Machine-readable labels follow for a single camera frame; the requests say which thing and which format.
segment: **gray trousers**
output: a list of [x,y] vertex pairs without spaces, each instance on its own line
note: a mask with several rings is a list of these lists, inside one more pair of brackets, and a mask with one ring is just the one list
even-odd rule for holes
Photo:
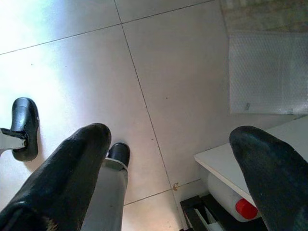
[[121,231],[127,182],[126,166],[117,160],[106,158],[81,231]]

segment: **white table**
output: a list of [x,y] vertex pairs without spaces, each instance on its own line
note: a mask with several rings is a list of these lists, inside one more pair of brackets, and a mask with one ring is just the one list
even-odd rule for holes
[[[266,130],[291,145],[308,161],[308,116]],[[229,143],[195,155],[195,160],[255,205]]]

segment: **foot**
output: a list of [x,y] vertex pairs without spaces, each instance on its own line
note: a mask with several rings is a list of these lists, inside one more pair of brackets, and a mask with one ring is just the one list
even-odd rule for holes
[[130,150],[128,145],[120,142],[115,143],[109,150],[108,158],[121,161],[126,167],[128,167],[130,158]]

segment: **red bottle cap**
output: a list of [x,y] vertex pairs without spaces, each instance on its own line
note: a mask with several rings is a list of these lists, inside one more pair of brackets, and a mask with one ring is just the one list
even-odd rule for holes
[[258,214],[257,208],[245,199],[239,200],[235,205],[235,209],[243,216],[243,218],[246,218],[247,220],[255,218]]

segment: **tile floor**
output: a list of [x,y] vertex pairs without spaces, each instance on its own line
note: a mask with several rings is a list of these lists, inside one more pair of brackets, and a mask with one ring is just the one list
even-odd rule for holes
[[0,29],[0,125],[20,96],[40,116],[38,157],[0,158],[0,209],[63,139],[101,122],[132,152],[122,230],[178,231],[179,202],[206,191],[194,154],[237,126],[293,119],[229,114],[218,0],[3,0]]

